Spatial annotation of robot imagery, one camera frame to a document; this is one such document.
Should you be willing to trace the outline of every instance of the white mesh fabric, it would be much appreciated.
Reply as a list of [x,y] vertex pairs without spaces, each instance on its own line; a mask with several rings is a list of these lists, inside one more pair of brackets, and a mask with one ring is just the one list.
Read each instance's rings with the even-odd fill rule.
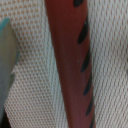
[[[126,0],[89,0],[97,128],[128,128]],[[0,0],[20,61],[5,109],[12,128],[68,128],[44,0]]]

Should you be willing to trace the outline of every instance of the red cylindrical object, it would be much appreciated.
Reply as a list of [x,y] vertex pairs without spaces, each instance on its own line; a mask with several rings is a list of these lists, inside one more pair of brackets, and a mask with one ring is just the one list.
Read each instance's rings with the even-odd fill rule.
[[95,128],[87,0],[45,0],[69,128]]

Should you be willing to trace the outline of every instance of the green object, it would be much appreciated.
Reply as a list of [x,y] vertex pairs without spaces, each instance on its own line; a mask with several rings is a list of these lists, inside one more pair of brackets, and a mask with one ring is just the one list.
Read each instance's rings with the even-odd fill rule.
[[0,24],[0,121],[10,85],[14,82],[15,74],[11,72],[18,58],[16,36],[11,28],[10,19],[5,18]]

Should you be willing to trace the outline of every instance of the blurry background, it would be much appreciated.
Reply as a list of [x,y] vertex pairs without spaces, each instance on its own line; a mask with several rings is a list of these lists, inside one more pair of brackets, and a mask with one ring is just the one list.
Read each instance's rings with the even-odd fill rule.
[[[97,128],[128,128],[128,2],[89,0]],[[68,128],[44,0],[0,0],[20,61],[5,111],[12,128]]]

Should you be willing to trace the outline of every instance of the black marking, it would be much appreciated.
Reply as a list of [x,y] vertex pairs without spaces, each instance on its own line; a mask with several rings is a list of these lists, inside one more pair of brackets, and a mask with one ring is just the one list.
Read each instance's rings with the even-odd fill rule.
[[90,88],[91,88],[91,85],[92,85],[92,74],[90,75],[90,78],[89,78],[89,80],[88,80],[88,84],[87,84],[87,86],[86,86],[86,88],[85,88],[85,90],[84,90],[84,96],[88,93],[88,91],[90,90]]
[[93,128],[94,122],[95,122],[95,115],[93,115],[93,119],[92,119],[92,122],[91,122],[91,124],[90,124],[90,127],[89,127],[89,128]]
[[74,0],[74,6],[78,7],[80,4],[83,3],[84,0]]
[[86,36],[88,34],[88,28],[89,27],[88,27],[88,16],[87,16],[86,21],[84,23],[84,26],[82,28],[82,31],[81,31],[79,38],[78,38],[78,44],[81,44],[84,41],[84,39],[86,38]]
[[86,116],[91,112],[92,107],[93,107],[93,95],[92,95],[92,99],[91,99],[91,101],[90,101],[90,104],[89,104],[89,106],[88,106],[88,109],[87,109],[87,111],[86,111]]
[[87,66],[89,64],[89,61],[90,61],[90,48],[88,49],[88,53],[86,55],[86,58],[84,60],[83,65],[82,65],[81,72],[84,72],[85,71],[85,69],[87,68]]

